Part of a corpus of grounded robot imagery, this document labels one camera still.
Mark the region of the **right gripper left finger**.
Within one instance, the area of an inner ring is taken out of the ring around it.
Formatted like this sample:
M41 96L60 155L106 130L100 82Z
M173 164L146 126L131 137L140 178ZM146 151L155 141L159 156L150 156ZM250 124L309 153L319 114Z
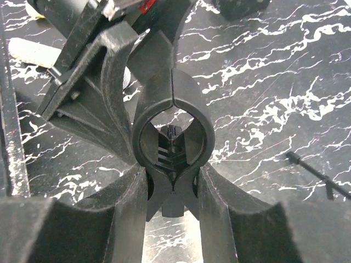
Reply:
M1 198L1 262L141 262L148 183L134 165L75 205Z

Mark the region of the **black round-base mic stand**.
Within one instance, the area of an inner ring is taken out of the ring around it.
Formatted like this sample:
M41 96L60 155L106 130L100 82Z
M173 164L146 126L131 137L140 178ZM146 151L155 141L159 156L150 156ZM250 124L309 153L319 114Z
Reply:
M174 107L191 115L190 125L157 129L151 121ZM131 144L148 177L146 221L158 210L166 218L178 218L188 209L198 218L199 172L212 154L215 134L197 81L177 68L152 76L138 99Z

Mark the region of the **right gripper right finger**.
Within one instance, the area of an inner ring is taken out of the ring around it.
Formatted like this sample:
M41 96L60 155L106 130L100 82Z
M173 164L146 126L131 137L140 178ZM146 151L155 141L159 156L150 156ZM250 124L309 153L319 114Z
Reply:
M209 164L198 188L204 262L350 262L348 203L268 204Z

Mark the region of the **cream yellow microphone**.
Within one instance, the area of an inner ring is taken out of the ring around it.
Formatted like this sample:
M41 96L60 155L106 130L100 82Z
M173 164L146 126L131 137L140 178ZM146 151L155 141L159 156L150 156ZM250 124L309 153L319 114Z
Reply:
M53 67L61 53L61 49L22 38L11 38L8 49L13 58L44 68Z

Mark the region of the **glitter silver-head microphone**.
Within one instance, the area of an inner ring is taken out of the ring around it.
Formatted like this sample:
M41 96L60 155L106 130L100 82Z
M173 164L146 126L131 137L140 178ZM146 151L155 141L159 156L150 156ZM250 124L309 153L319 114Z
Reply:
M123 73L122 89L126 90L130 85L130 82L131 82L131 72L128 67L125 67L124 73Z

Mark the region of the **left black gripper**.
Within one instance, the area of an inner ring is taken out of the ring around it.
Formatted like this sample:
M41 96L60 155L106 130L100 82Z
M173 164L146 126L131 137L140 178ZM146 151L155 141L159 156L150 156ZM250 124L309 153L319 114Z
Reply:
M29 1L66 38L48 69L54 81L37 113L57 128L134 164L131 122L123 102L125 67L142 85L164 68L175 67L178 40L195 3ZM147 29L131 53L137 33Z

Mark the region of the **black tripod shock-mount stand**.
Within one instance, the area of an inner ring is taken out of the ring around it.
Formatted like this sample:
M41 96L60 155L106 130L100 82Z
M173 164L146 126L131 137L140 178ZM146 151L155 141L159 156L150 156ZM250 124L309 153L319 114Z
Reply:
M347 200L350 200L350 193L349 192L347 192L341 186L339 186L338 184L333 182L327 175L322 174L321 172L319 172L318 170L313 168L311 165L309 165L308 163L303 161L302 158L298 154L296 154L292 151L289 151L286 154L286 157L288 158L288 160L291 163L301 166L302 168L304 168L305 170L307 170L308 172L310 172L315 177L317 177L318 179L322 180L325 183L326 195L327 195L328 200L333 201L335 199L333 196L333 191L338 192L343 197L345 197Z

